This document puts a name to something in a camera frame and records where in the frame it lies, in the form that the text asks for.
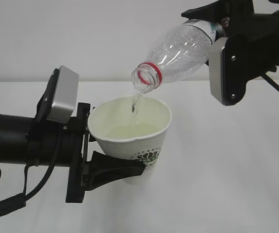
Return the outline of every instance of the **green logo on cup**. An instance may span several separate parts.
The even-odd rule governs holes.
[[[132,159],[143,162],[146,165],[146,169],[152,167],[159,157],[161,148],[142,151],[137,153]]]

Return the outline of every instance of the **red bottle ring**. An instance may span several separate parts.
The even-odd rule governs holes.
[[[152,63],[152,62],[144,62],[144,63],[142,63],[142,64],[140,64],[140,65],[143,65],[143,64],[148,65],[148,66],[151,66],[151,67],[157,72],[158,77],[159,77],[159,85],[158,85],[156,88],[158,88],[158,87],[161,85],[161,83],[162,83],[162,73],[161,73],[160,68],[159,68],[156,64],[154,64],[154,63]],[[148,82],[147,80],[145,80],[145,79],[141,76],[141,71],[137,71],[137,75],[138,75],[140,81],[141,81],[143,84],[151,85],[150,82]]]

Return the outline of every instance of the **bottle label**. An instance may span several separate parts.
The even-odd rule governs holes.
[[[192,20],[188,20],[184,24],[199,28],[210,38],[212,43],[215,42],[217,30],[212,23],[204,20],[192,19]]]

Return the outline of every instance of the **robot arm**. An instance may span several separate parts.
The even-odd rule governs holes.
[[[279,89],[266,75],[279,67],[279,11],[256,14],[252,0],[219,0],[182,16],[220,23],[225,28],[225,37],[209,51],[211,94],[219,102],[226,106],[238,103],[247,82],[259,76]]]
[[[0,216],[25,207],[46,184],[55,166],[69,168],[68,203],[81,203],[85,191],[143,173],[142,162],[96,151],[91,161],[87,161],[88,142],[94,141],[87,129],[90,104],[79,103],[77,116],[71,116],[78,84],[78,74],[61,66],[52,73],[34,118],[0,115],[0,163],[26,165],[23,192],[0,201]],[[48,170],[34,190],[27,193],[27,173],[31,166],[48,166]]]

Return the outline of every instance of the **cup rim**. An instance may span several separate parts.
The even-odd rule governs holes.
[[[131,96],[131,95],[127,95],[127,96],[122,96],[122,97],[119,97],[119,98],[110,99],[110,100],[108,100],[108,101],[106,101],[106,102],[103,102],[102,104],[100,104],[99,106],[95,107],[95,108],[92,110],[92,112],[89,114],[88,119],[87,119],[87,128],[88,128],[90,134],[91,134],[96,140],[99,139],[99,140],[102,140],[102,141],[114,142],[114,143],[134,142],[134,141],[138,141],[138,140],[144,140],[144,139],[153,138],[153,137],[155,137],[155,136],[158,136],[158,135],[162,134],[163,132],[165,132],[165,131],[169,128],[169,126],[170,126],[170,124],[171,124],[171,122],[172,122],[172,111],[170,110],[169,106],[168,106],[166,103],[164,103],[163,101],[158,100],[158,99],[156,99],[156,98],[143,97],[143,98],[147,98],[147,99],[156,100],[156,101],[160,102],[161,104],[163,104],[163,105],[168,109],[168,111],[169,111],[169,121],[168,121],[168,124],[166,125],[166,127],[164,127],[164,128],[163,128],[162,130],[160,130],[160,131],[157,131],[156,133],[152,133],[152,134],[149,134],[149,135],[146,135],[146,136],[141,136],[141,137],[132,137],[132,138],[127,138],[127,139],[113,139],[113,138],[107,138],[107,137],[96,137],[96,136],[94,135],[94,133],[91,132],[91,130],[90,130],[90,128],[89,128],[90,116],[91,116],[99,107],[101,107],[102,105],[104,105],[104,104],[106,104],[106,103],[108,103],[108,102],[111,102],[111,101],[114,101],[114,100],[118,100],[118,99],[129,98],[129,97],[132,97],[132,96]]]

